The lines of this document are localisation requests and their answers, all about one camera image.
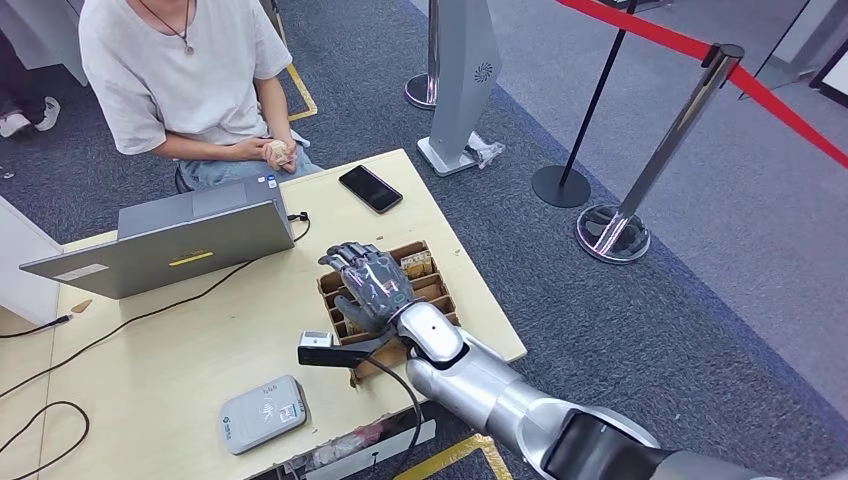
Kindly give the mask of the person's left hand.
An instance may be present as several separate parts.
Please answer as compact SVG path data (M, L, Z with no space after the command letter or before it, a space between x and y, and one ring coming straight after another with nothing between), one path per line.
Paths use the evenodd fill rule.
M294 173L296 167L297 144L292 138L274 139L271 146L275 159L266 162L274 171Z

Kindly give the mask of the person's right hand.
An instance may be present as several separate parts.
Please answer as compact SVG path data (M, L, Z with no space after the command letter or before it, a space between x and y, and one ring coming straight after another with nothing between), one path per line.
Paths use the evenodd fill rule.
M273 139L247 138L232 145L232 155L235 161L272 161L275 159Z

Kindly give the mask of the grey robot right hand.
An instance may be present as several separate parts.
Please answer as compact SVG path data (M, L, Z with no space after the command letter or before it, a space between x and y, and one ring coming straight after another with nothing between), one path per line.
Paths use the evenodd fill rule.
M335 307L369 334L381 334L396 314L415 302L406 274L391 255L373 244L333 245L318 264L333 268L356 301L340 295L333 300Z

